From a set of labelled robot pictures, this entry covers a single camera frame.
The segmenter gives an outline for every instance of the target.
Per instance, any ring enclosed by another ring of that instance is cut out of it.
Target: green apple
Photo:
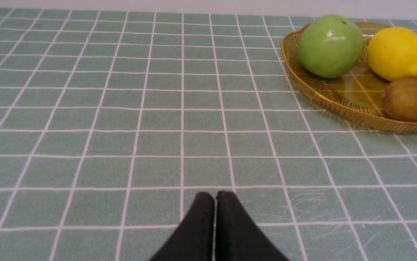
[[[313,21],[298,43],[298,57],[307,70],[327,79],[349,72],[363,52],[363,33],[351,20],[329,14]]]

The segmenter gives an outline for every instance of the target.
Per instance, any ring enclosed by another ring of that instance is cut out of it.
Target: white wall
[[[417,0],[0,0],[0,7],[417,19]]]

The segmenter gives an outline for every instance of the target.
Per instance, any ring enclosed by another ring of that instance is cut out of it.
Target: bowl rim
[[[295,35],[295,34],[300,34],[300,33],[303,33],[303,31],[306,29],[306,27],[308,27],[309,25],[310,25],[311,23],[308,23],[308,24],[306,24],[306,25],[304,25],[304,26],[302,26],[301,28],[300,28],[300,30],[297,30],[297,31],[294,31],[294,32],[291,32],[291,33],[288,33],[287,35],[285,35],[284,37],[283,37],[283,40],[281,41],[281,52],[282,52],[282,55],[283,55],[283,58],[284,58],[284,62],[285,62],[285,64],[286,64],[286,66],[287,66],[287,68],[288,68],[288,71],[289,71],[289,73],[291,73],[292,75],[294,75],[294,78],[297,80],[297,81],[299,81],[304,87],[306,87],[309,91],[311,91],[311,92],[313,92],[315,95],[317,95],[317,96],[319,96],[319,98],[320,99],[322,99],[322,100],[324,100],[325,102],[327,102],[327,103],[331,103],[332,105],[334,105],[334,106],[337,106],[337,107],[339,107],[339,108],[341,108],[341,109],[344,109],[344,110],[347,110],[347,111],[351,111],[352,113],[356,113],[356,114],[360,114],[361,116],[363,116],[363,117],[368,117],[368,118],[371,118],[371,119],[374,119],[374,120],[382,120],[382,121],[384,121],[384,122],[392,122],[392,123],[394,123],[394,124],[403,124],[403,125],[412,125],[412,126],[417,126],[417,123],[416,122],[406,122],[406,121],[401,121],[401,120],[395,120],[395,119],[389,119],[389,118],[384,118],[384,117],[378,117],[378,116],[374,116],[374,115],[371,115],[371,114],[367,114],[367,113],[364,113],[364,112],[362,112],[362,111],[358,111],[358,110],[356,110],[356,109],[352,109],[352,108],[349,108],[349,107],[347,107],[347,106],[345,106],[345,105],[343,105],[343,104],[340,104],[340,103],[338,103],[338,102],[335,102],[335,101],[333,101],[333,100],[331,100],[331,99],[329,99],[328,97],[326,97],[326,96],[324,96],[324,95],[322,95],[322,94],[320,94],[318,91],[316,91],[315,89],[313,89],[311,86],[309,86],[307,83],[305,83],[297,74],[296,74],[296,72],[291,68],[291,65],[290,65],[290,62],[288,61],[288,58],[287,58],[287,56],[286,56],[286,51],[285,51],[285,48],[284,48],[284,44],[285,44],[285,42],[286,42],[286,40],[288,39],[288,38],[290,38],[290,37],[292,37],[293,35]],[[382,26],[382,27],[385,27],[385,28],[391,28],[392,26],[390,26],[390,25],[384,25],[384,24],[381,24],[381,23],[374,23],[374,22],[355,22],[355,24],[356,25],[378,25],[378,26]]]

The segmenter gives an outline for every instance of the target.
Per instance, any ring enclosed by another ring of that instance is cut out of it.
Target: white grid line
[[[155,31],[155,20],[156,19],[157,19],[157,15],[154,14],[154,23],[152,25],[152,32]],[[146,75],[145,75],[145,79],[144,79],[144,87],[143,87],[142,96],[141,96],[141,107],[139,109],[139,117],[138,117],[138,120],[137,120],[137,130],[136,130],[136,134],[134,136],[133,155],[132,155],[131,164],[130,164],[130,167],[129,167],[128,189],[126,190],[125,200],[124,200],[124,204],[123,204],[122,219],[121,219],[121,227],[123,227],[123,228],[124,228],[125,223],[126,223],[126,215],[127,215],[127,212],[128,212],[128,202],[129,202],[130,188],[131,188],[132,180],[133,180],[134,164],[135,164],[136,153],[137,153],[137,142],[138,142],[138,139],[139,139],[139,132],[140,132],[141,122],[142,122],[142,113],[143,113],[145,93],[146,93],[146,88],[147,88],[147,79],[149,77],[150,57],[152,55],[152,43],[153,43],[153,41],[154,41],[154,35],[152,34],[152,36],[150,38],[149,56],[147,58],[147,69],[146,69]],[[116,261],[120,260],[123,234],[124,234],[124,230],[120,229],[120,232],[119,232],[119,235],[118,235],[118,241],[117,241],[117,249],[116,249],[116,252],[115,252],[115,260]]]
[[[294,211],[294,208],[292,206],[291,198],[289,197],[287,188],[285,187],[286,181],[285,181],[285,178],[284,178],[283,170],[281,168],[281,164],[280,164],[278,156],[276,154],[276,148],[275,148],[274,143],[273,143],[273,138],[271,137],[271,132],[270,132],[270,128],[269,128],[269,125],[268,125],[268,120],[266,119],[266,115],[265,115],[265,112],[263,110],[263,104],[262,104],[262,101],[260,99],[260,94],[258,93],[258,88],[257,88],[257,85],[255,83],[255,77],[253,76],[252,67],[251,67],[250,61],[249,61],[249,55],[247,53],[247,49],[245,48],[245,43],[244,43],[244,40],[243,40],[243,37],[242,37],[242,31],[241,31],[240,26],[239,26],[239,18],[238,18],[237,15],[236,15],[236,23],[238,25],[239,34],[241,35],[241,41],[242,41],[242,46],[243,46],[245,58],[247,59],[249,72],[250,72],[250,75],[251,75],[251,79],[253,81],[253,88],[256,91],[258,105],[260,106],[260,110],[261,110],[261,114],[262,114],[262,118],[263,118],[263,123],[265,124],[266,132],[267,132],[267,135],[268,135],[268,141],[270,142],[271,152],[273,153],[273,157],[275,158],[276,167],[278,168],[279,175],[280,175],[280,178],[281,178],[281,183],[282,183],[282,185],[284,185],[284,187],[283,187],[284,196],[285,196],[286,201],[287,201],[287,206],[288,206],[289,212],[291,212],[292,222],[296,224],[297,223],[297,218],[295,216],[295,211]],[[266,29],[266,32],[268,33],[268,36],[270,36],[270,32],[269,32],[268,29]],[[303,239],[301,237],[301,233],[300,233],[300,230],[298,228],[298,225],[295,225],[295,231],[296,231],[296,235],[297,235],[297,239],[298,239],[298,242],[299,242],[300,251],[301,251],[303,260],[308,261],[307,252],[305,250],[305,246],[303,245]]]
[[[33,71],[33,70],[0,70],[0,71]],[[48,73],[71,73],[71,71],[56,71],[56,70],[44,70],[40,72]],[[108,73],[108,71],[76,71],[76,73]],[[144,74],[144,71],[126,72],[126,71],[114,71],[114,73],[122,74]],[[165,75],[181,75],[180,73],[173,72],[149,72],[149,74],[165,74]],[[185,75],[217,75],[215,73],[185,73]],[[246,74],[218,74],[220,76],[248,76]],[[255,74],[255,76],[282,76],[280,74]]]
[[[223,119],[223,132],[225,134],[225,144],[226,144],[226,155],[228,158],[228,164],[229,164],[229,175],[230,175],[230,181],[231,181],[231,186],[232,186],[232,190],[234,193],[236,193],[236,183],[234,180],[234,170],[233,170],[233,158],[231,156],[231,149],[229,146],[229,139],[228,139],[228,128],[226,125],[226,115],[225,115],[225,106],[223,103],[223,94],[221,92],[221,82],[220,82],[220,74],[218,71],[218,60],[216,57],[216,48],[215,48],[215,39],[214,39],[214,35],[213,35],[213,26],[212,26],[212,16],[208,16],[208,21],[210,23],[210,32],[211,32],[211,37],[212,37],[212,47],[213,47],[213,57],[215,58],[215,71],[216,71],[216,81],[217,81],[217,85],[218,85],[218,91],[220,93],[220,107],[221,107],[221,117]]]
[[[394,185],[245,185],[234,186],[236,189],[381,189],[381,188],[417,188],[417,184],[394,184]],[[185,190],[225,190],[231,189],[233,186],[185,186]],[[100,188],[100,187],[76,187],[76,188],[62,188],[62,187],[18,187],[18,188],[0,188],[0,192],[4,191],[127,191],[127,190],[180,190],[180,186],[168,187],[123,187],[123,188]]]
[[[0,28],[7,31],[26,31],[26,29],[14,29],[14,28]],[[32,29],[29,30],[30,32],[62,32],[62,33],[89,33],[89,31],[84,30],[41,30],[41,29]],[[93,33],[109,33],[109,34],[118,34],[120,32],[111,32],[111,31],[92,31]],[[145,34],[151,35],[151,33],[139,33],[139,32],[125,32],[125,34]],[[155,33],[156,35],[172,35],[172,36],[181,36],[180,33]],[[187,36],[207,36],[210,37],[209,34],[187,34]],[[239,35],[226,35],[226,34],[213,34],[215,37],[230,37],[230,38],[240,38]],[[266,38],[266,36],[259,36],[259,35],[246,35],[246,37],[253,37],[253,38]]]
[[[184,43],[184,14],[182,14],[181,43]],[[180,222],[184,218],[184,45],[181,46],[181,161],[180,161]]]
[[[11,56],[42,56],[42,55],[11,55]],[[48,55],[48,57],[77,58],[77,56],[74,56],[74,55]],[[91,56],[82,56],[82,58],[114,58],[114,56],[91,55]],[[142,57],[128,57],[128,56],[117,56],[116,58],[120,58],[120,59],[134,59],[134,60],[147,60],[147,58],[142,58]],[[180,58],[152,58],[152,60],[157,60],[157,61],[181,61]],[[186,61],[214,61],[214,59],[186,59]],[[241,60],[241,59],[218,59],[218,61],[246,62],[247,60]],[[253,62],[275,62],[276,60],[250,60],[250,61],[253,61]],[[0,71],[32,71],[32,70],[25,70],[25,69],[0,69]],[[60,73],[64,72],[64,71],[56,71],[56,70],[39,70],[39,71],[53,71],[53,72],[60,72]]]
[[[52,43],[51,43],[51,45],[46,49],[46,51],[45,51],[45,54],[49,51],[49,49],[52,47],[52,45],[53,45],[53,43],[54,43],[54,40],[57,38],[57,36],[58,36],[59,34],[57,34],[55,37],[54,37],[54,39],[53,39],[53,41],[52,41]],[[26,81],[26,83],[25,83],[25,86],[27,86],[28,85],[28,82],[30,81],[30,79],[34,76],[34,73],[36,72],[36,69],[37,68],[39,68],[39,66],[41,65],[41,63],[42,63],[42,61],[43,61],[43,59],[44,59],[44,57],[43,58],[41,58],[40,60],[39,60],[39,62],[38,62],[38,65],[36,66],[36,68],[34,69],[34,71],[31,73],[31,75],[30,75],[30,77],[28,78],[28,80]],[[21,89],[21,91],[20,91],[20,93],[18,94],[18,96],[16,97],[16,99],[15,99],[15,101],[13,101],[13,103],[12,103],[12,107],[17,103],[17,101],[18,101],[18,99],[20,99],[20,97],[21,97],[21,95],[23,94],[23,91],[24,91],[25,89]],[[8,111],[6,112],[6,114],[5,114],[5,116],[4,116],[4,118],[1,120],[1,122],[0,122],[0,127],[2,126],[2,124],[3,124],[3,122],[5,121],[5,119],[7,118],[7,116],[8,116],[8,114],[10,113],[10,108],[8,109]],[[49,124],[49,121],[52,119],[52,117],[53,117],[53,114],[54,114],[54,111],[55,111],[55,109],[53,109],[53,111],[52,111],[52,113],[51,113],[51,115],[50,115],[50,117],[49,117],[49,120],[48,120],[48,123],[46,124],[46,126],[44,127],[44,130],[46,130],[47,128],[48,128],[48,124]],[[31,159],[32,159],[32,157],[33,157],[33,154],[34,154],[34,152],[36,151],[36,149],[37,149],[37,147],[39,146],[39,144],[41,143],[41,139],[42,139],[42,137],[44,136],[44,133],[41,133],[41,135],[39,136],[39,138],[38,138],[38,141],[36,142],[36,145],[34,146],[34,148],[33,148],[33,150],[31,150],[31,154],[29,155],[29,157],[28,157],[28,160],[26,161],[26,163],[25,163],[25,165],[24,165],[24,167],[23,167],[23,170],[22,170],[22,172],[21,172],[21,174],[19,175],[19,177],[18,177],[18,179],[17,179],[17,182],[16,182],[16,185],[15,185],[15,188],[18,188],[19,186],[20,186],[20,184],[21,184],[21,180],[23,179],[23,176],[25,175],[25,173],[26,173],[26,170],[28,169],[28,165],[30,164],[30,162],[31,162]],[[5,209],[4,209],[4,212],[3,212],[3,215],[2,215],[2,217],[1,217],[1,219],[0,219],[0,228],[2,227],[2,225],[3,225],[3,223],[4,223],[4,221],[5,221],[5,219],[7,218],[7,215],[8,215],[8,211],[9,211],[9,209],[10,209],[10,206],[12,205],[12,202],[13,202],[13,199],[15,198],[15,196],[16,196],[16,190],[14,190],[13,192],[12,192],[12,194],[10,195],[10,198],[9,198],[9,200],[8,200],[8,202],[7,202],[7,205],[6,205],[6,207],[5,207]]]
[[[16,41],[11,41],[11,40],[0,40],[0,42],[2,43],[12,43],[12,42],[16,42]],[[46,41],[21,41],[21,43],[33,43],[33,44],[47,44],[50,42],[46,42]],[[59,45],[79,45],[79,44],[84,44],[84,42],[61,42],[61,41],[56,41],[56,44]],[[110,42],[88,42],[88,45],[117,45],[118,43],[110,43]],[[120,43],[121,46],[148,46],[148,43]],[[153,44],[153,46],[169,46],[169,47],[181,47],[182,45],[159,45],[159,44]],[[212,48],[211,46],[192,46],[192,45],[184,45],[185,47],[196,47],[196,48]],[[242,47],[238,47],[238,46],[216,46],[215,48],[221,48],[221,49],[243,49]],[[276,47],[248,47],[247,49],[269,49],[269,50],[273,50],[273,49],[281,49],[281,48],[276,48]],[[13,54],[13,56],[38,56],[39,54]]]
[[[91,31],[91,32],[89,33],[89,35],[87,36],[87,38],[86,38],[86,43],[84,43],[83,48],[81,49],[81,53],[79,53],[79,57],[78,57],[78,59],[76,60],[76,63],[75,63],[75,65],[74,65],[73,69],[71,70],[71,73],[70,73],[70,75],[68,76],[68,79],[67,79],[67,81],[66,81],[66,83],[65,83],[65,86],[64,86],[64,87],[68,86],[69,82],[71,81],[71,78],[72,78],[72,76],[73,76],[73,74],[74,74],[74,71],[76,70],[76,67],[78,66],[79,61],[80,61],[80,59],[81,59],[81,55],[84,53],[84,50],[85,50],[85,48],[86,48],[87,42],[88,42],[88,40],[89,40],[89,37],[91,36],[91,33],[92,33],[92,31]],[[103,99],[104,99],[105,90],[106,90],[106,89],[104,88],[104,91],[102,92],[101,99],[100,99],[100,101],[99,101],[99,105],[97,106],[96,113],[95,113],[95,115],[94,115],[94,119],[93,119],[93,121],[92,121],[91,131],[89,132],[88,137],[87,137],[87,139],[86,139],[86,144],[84,145],[84,150],[83,150],[82,156],[85,156],[85,155],[86,155],[86,152],[87,152],[87,149],[88,149],[88,146],[89,146],[89,141],[91,140],[91,136],[92,136],[92,130],[94,129],[94,126],[95,126],[96,121],[97,121],[97,115],[99,114],[99,108],[100,108],[100,106],[101,106],[101,104],[102,104],[102,101],[103,101]],[[78,164],[78,167],[77,167],[77,169],[76,169],[76,173],[75,173],[75,176],[74,176],[74,178],[73,178],[73,182],[72,182],[72,184],[71,184],[71,187],[72,187],[72,188],[76,187],[76,182],[77,182],[77,180],[78,180],[79,172],[80,172],[80,170],[81,170],[81,167],[82,167],[83,162],[84,162],[84,158],[82,157],[82,158],[79,160],[79,164]],[[69,195],[68,195],[68,199],[67,199],[67,202],[66,202],[66,205],[65,205],[65,209],[64,209],[64,211],[63,211],[62,218],[61,218],[61,221],[60,221],[60,224],[59,224],[59,229],[56,231],[56,234],[55,234],[54,243],[53,243],[53,245],[52,245],[51,253],[50,253],[50,255],[49,255],[49,261],[52,261],[52,260],[54,259],[55,252],[56,252],[56,249],[57,249],[57,244],[59,243],[59,238],[60,238],[60,236],[61,236],[61,232],[62,232],[62,226],[63,226],[63,225],[64,225],[64,223],[65,223],[66,215],[68,214],[68,210],[69,210],[70,205],[71,205],[71,201],[72,201],[72,198],[73,198],[73,194],[74,194],[74,192],[73,192],[73,191],[71,191],[71,192],[69,193]]]
[[[406,220],[407,224],[417,224],[417,220]],[[402,224],[399,220],[384,220],[384,221],[312,221],[312,222],[297,222],[297,223],[256,223],[259,227],[290,227],[290,226],[341,226],[341,225],[390,225],[390,224]],[[179,224],[169,225],[136,225],[125,226],[124,230],[138,230],[138,229],[159,229],[159,228],[177,228]],[[63,226],[62,230],[120,230],[121,226]],[[19,228],[1,228],[1,232],[16,232],[16,231],[46,231],[46,230],[58,230],[58,226],[53,227],[19,227]]]
[[[21,89],[23,87],[6,87],[6,86],[2,86],[0,87],[0,89]],[[43,89],[43,90],[62,90],[63,87],[26,87],[25,89]],[[67,90],[102,90],[104,88],[102,87],[67,87]],[[107,88],[108,91],[142,91],[142,88]],[[158,88],[148,88],[149,91],[181,91],[178,89],[158,89]],[[220,92],[220,91],[216,91],[216,90],[185,90],[185,92]],[[273,91],[249,91],[249,90],[222,90],[221,92],[250,92],[253,94],[256,94],[257,92],[259,93],[263,93],[263,94],[267,94],[267,93],[275,93],[275,92],[281,92],[284,94],[289,94],[292,92],[296,92],[299,93],[300,91],[281,91],[281,90],[273,90]],[[360,92],[380,92],[380,91],[340,91],[340,92],[355,92],[355,93],[360,93]],[[14,108],[21,108],[21,107],[49,107],[49,106],[14,106]],[[308,111],[323,111],[322,109],[308,109]]]
[[[349,129],[353,130],[353,129],[352,129],[352,126],[351,126],[348,122],[346,122],[346,124],[347,124],[347,126],[349,127]],[[363,153],[363,155],[364,155],[364,156],[367,156],[367,154],[366,154],[366,152],[365,152],[365,150],[364,150],[364,148],[363,148],[363,145],[361,144],[361,142],[360,142],[360,140],[358,139],[358,137],[356,136],[356,134],[355,134],[355,133],[352,133],[352,135],[353,135],[353,137],[354,137],[355,141],[358,143],[358,147],[360,148],[360,150],[361,150],[361,152]],[[372,168],[372,170],[373,170],[373,172],[374,172],[374,175],[376,175],[376,178],[377,178],[377,180],[378,180],[379,184],[381,184],[382,189],[384,190],[385,195],[387,196],[388,200],[390,201],[390,203],[391,203],[391,205],[392,205],[392,207],[393,207],[393,209],[394,209],[395,213],[397,213],[397,216],[399,217],[399,219],[400,219],[401,223],[404,225],[404,227],[405,227],[405,229],[406,229],[407,233],[409,234],[409,236],[410,236],[410,238],[411,238],[411,240],[412,240],[412,242],[413,242],[413,244],[414,244],[415,248],[417,249],[417,241],[416,241],[416,239],[414,238],[414,235],[413,235],[413,233],[411,232],[410,228],[409,228],[409,227],[408,227],[408,225],[406,224],[406,221],[405,221],[405,220],[404,220],[404,218],[402,217],[402,214],[400,213],[400,211],[399,211],[399,209],[398,209],[397,205],[395,204],[395,202],[393,201],[392,197],[390,196],[389,191],[387,190],[387,186],[386,186],[386,185],[384,185],[384,182],[382,182],[382,179],[381,179],[381,177],[380,177],[380,175],[379,175],[378,171],[376,170],[376,167],[374,166],[374,163],[373,163],[373,162],[372,162],[372,160],[371,160],[371,159],[369,159],[369,158],[367,158],[366,160],[367,160],[367,161],[369,162],[369,164],[371,165],[371,168]]]
[[[277,51],[276,51],[276,55],[278,56],[278,59],[280,60],[280,56],[279,56],[279,53],[278,53]],[[289,77],[287,76],[287,74],[286,74],[286,70],[285,70],[284,65],[283,65],[282,63],[281,63],[281,68],[282,68],[282,69],[283,69],[283,71],[284,71],[284,75],[285,75],[285,77],[286,77],[286,79],[287,79],[287,82],[288,82],[289,87],[291,88],[291,91],[293,91],[291,81],[290,81]],[[293,95],[294,95],[294,99],[295,99],[295,101],[296,101],[296,103],[297,103],[297,106],[299,107],[299,109],[301,109],[301,104],[299,103],[299,101],[298,101],[298,99],[297,99],[296,94],[295,94],[295,93],[293,93]],[[309,134],[310,134],[310,137],[311,137],[311,139],[312,139],[312,141],[313,141],[314,147],[316,148],[316,150],[317,150],[317,152],[318,152],[318,155],[320,156],[320,158],[321,158],[321,160],[322,160],[322,162],[323,162],[323,165],[324,165],[324,168],[326,169],[326,173],[327,173],[327,175],[328,175],[328,177],[329,177],[329,180],[330,180],[331,184],[334,186],[334,191],[335,191],[335,193],[336,193],[337,197],[339,198],[339,202],[341,203],[341,206],[342,206],[342,208],[343,208],[343,210],[344,210],[344,213],[345,213],[346,219],[347,219],[349,222],[351,222],[351,221],[352,221],[352,219],[351,219],[351,217],[350,217],[349,210],[347,209],[347,207],[346,207],[346,205],[345,205],[345,203],[344,203],[344,201],[343,201],[343,199],[342,199],[342,196],[341,196],[341,194],[340,194],[339,190],[335,187],[334,178],[332,177],[332,175],[331,175],[331,173],[330,173],[330,171],[329,171],[328,163],[326,162],[326,160],[325,160],[325,159],[324,159],[324,157],[323,157],[323,154],[322,154],[322,152],[321,152],[321,149],[320,149],[320,148],[319,148],[319,146],[318,146],[318,142],[316,142],[316,139],[314,138],[313,132],[311,132],[311,128],[310,128],[310,126],[309,126],[309,124],[308,124],[308,120],[307,120],[307,118],[306,118],[305,114],[303,113],[303,111],[301,111],[301,112],[300,112],[300,114],[301,114],[301,116],[302,116],[302,118],[303,118],[303,121],[305,122],[305,125],[307,126],[307,129],[308,129]],[[357,243],[357,245],[358,245],[359,251],[361,252],[361,255],[362,255],[362,257],[363,257],[364,261],[368,261],[368,257],[366,256],[366,252],[364,251],[363,245],[361,244],[361,240],[359,239],[359,236],[358,236],[358,234],[357,234],[357,232],[356,232],[356,229],[355,229],[354,225],[352,225],[352,224],[351,224],[351,225],[350,225],[350,228],[351,228],[351,230],[352,230],[352,233],[353,233],[353,234],[354,234],[354,236],[355,236],[356,243]]]
[[[6,157],[29,157],[30,155],[26,154],[0,154],[0,158]],[[64,159],[75,159],[81,158],[82,156],[66,156],[66,155],[51,155],[51,154],[32,154],[33,157],[47,157],[47,158],[64,158]],[[405,158],[405,157],[417,157],[417,154],[398,154],[398,155],[378,155],[378,156],[368,156],[368,158],[372,159],[394,159],[394,158]],[[87,155],[84,158],[98,158],[98,157],[107,157],[107,158],[126,158],[132,157],[132,155]],[[136,155],[136,157],[161,157],[161,158],[172,158],[180,156],[172,156],[172,155]],[[185,158],[227,158],[227,156],[184,156]],[[296,159],[366,159],[364,156],[277,156],[278,158],[296,158]],[[231,158],[274,158],[273,156],[231,156]]]
[[[110,64],[110,70],[109,70],[109,73],[107,75],[107,80],[105,81],[104,93],[102,94],[101,102],[103,102],[103,98],[105,96],[106,89],[108,90],[108,88],[107,88],[108,87],[108,83],[110,81],[110,76],[112,74],[113,65],[114,65],[115,60],[117,58],[118,50],[120,49],[120,42],[121,42],[121,39],[123,37],[124,30],[125,30],[125,25],[123,25],[122,32],[120,34],[120,38],[119,38],[119,41],[118,41],[119,43],[117,44],[117,47],[115,48],[114,57],[113,57],[113,60],[112,60],[112,62]],[[127,195],[126,195],[126,198],[125,198],[125,201],[124,201],[123,213],[122,213],[122,219],[121,219],[121,226],[124,226],[124,223],[125,223],[125,219],[126,219],[126,208],[128,206],[128,201],[127,201],[128,198],[129,198],[129,192],[127,192]],[[122,231],[122,229],[120,229],[120,231],[118,233],[117,247],[116,247],[116,251],[115,251],[115,260],[119,260],[119,258],[120,258],[120,250],[121,250],[122,237],[123,237],[123,231]]]

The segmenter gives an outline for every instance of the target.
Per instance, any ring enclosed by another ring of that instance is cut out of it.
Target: fruit bowl
[[[358,63],[344,76],[325,79],[305,69],[298,58],[301,34],[309,26],[283,38],[281,51],[292,84],[308,99],[337,116],[366,129],[382,132],[417,133],[417,123],[390,118],[382,109],[382,93],[390,83],[369,68],[366,48],[371,37],[387,25],[357,22],[364,36],[364,49]]]

